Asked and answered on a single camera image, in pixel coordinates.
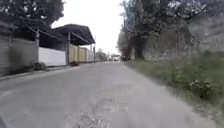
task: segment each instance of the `wall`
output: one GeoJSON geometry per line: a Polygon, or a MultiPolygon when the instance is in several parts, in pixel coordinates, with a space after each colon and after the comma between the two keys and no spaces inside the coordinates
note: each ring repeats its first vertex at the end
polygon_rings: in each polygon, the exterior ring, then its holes
{"type": "Polygon", "coordinates": [[[38,61],[35,42],[0,36],[0,74],[38,61]]]}
{"type": "Polygon", "coordinates": [[[38,62],[38,49],[35,42],[24,39],[13,39],[12,47],[22,56],[23,65],[38,62]]]}
{"type": "Polygon", "coordinates": [[[38,61],[44,62],[47,66],[66,65],[66,53],[48,48],[39,48],[38,61]]]}
{"type": "Polygon", "coordinates": [[[9,67],[8,50],[9,50],[9,39],[0,36],[0,74],[6,72],[9,67]]]}
{"type": "Polygon", "coordinates": [[[86,62],[94,62],[94,53],[90,50],[86,50],[86,62]]]}
{"type": "Polygon", "coordinates": [[[78,62],[78,47],[70,44],[69,46],[69,62],[78,62]]]}
{"type": "Polygon", "coordinates": [[[86,48],[79,48],[79,62],[86,62],[86,48]]]}

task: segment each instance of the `fence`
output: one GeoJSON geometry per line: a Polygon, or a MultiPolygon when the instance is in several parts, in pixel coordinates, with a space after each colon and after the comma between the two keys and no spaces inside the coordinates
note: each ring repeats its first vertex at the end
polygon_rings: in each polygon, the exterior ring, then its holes
{"type": "Polygon", "coordinates": [[[80,63],[94,62],[94,53],[86,48],[70,45],[69,62],[80,62],[80,63]]]}

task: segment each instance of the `asphalt road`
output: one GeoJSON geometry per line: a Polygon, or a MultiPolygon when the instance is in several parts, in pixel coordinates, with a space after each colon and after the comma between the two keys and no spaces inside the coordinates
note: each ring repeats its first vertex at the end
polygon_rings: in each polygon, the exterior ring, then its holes
{"type": "Polygon", "coordinates": [[[0,116],[7,128],[215,128],[122,63],[1,82],[0,116]]]}

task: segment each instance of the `vegetation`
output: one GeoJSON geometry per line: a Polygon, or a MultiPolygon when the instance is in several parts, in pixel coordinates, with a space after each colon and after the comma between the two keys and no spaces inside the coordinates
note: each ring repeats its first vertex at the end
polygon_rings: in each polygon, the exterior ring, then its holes
{"type": "Polygon", "coordinates": [[[96,59],[99,61],[107,61],[107,54],[104,53],[102,49],[99,49],[96,52],[96,59]]]}
{"type": "MultiPolygon", "coordinates": [[[[161,32],[166,29],[176,28],[177,32],[184,30],[185,35],[188,34],[188,41],[183,48],[194,47],[198,41],[192,41],[195,37],[187,30],[186,25],[196,16],[213,16],[224,11],[224,2],[221,0],[130,0],[124,1],[121,5],[125,12],[122,14],[123,34],[120,34],[118,48],[127,58],[130,57],[131,49],[134,49],[138,59],[144,59],[143,49],[149,37],[155,36],[158,39],[161,32]]],[[[169,44],[168,50],[177,51],[179,44],[179,40],[173,41],[169,44]]],[[[158,49],[166,45],[156,43],[150,48],[158,52],[158,49]]]]}
{"type": "Polygon", "coordinates": [[[1,0],[1,20],[25,25],[50,26],[63,16],[62,0],[1,0]]]}
{"type": "Polygon", "coordinates": [[[224,113],[224,60],[222,57],[222,54],[204,52],[191,59],[130,61],[127,65],[162,81],[171,87],[175,94],[183,96],[189,103],[193,103],[192,105],[197,104],[195,109],[202,109],[200,111],[203,111],[203,114],[213,115],[224,113]]]}

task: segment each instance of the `grassy roadside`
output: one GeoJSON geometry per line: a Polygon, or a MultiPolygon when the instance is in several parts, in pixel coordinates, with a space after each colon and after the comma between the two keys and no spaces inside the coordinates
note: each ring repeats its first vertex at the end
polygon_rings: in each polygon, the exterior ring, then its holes
{"type": "Polygon", "coordinates": [[[197,112],[224,127],[224,60],[205,52],[192,59],[130,61],[126,65],[163,82],[197,112]]]}

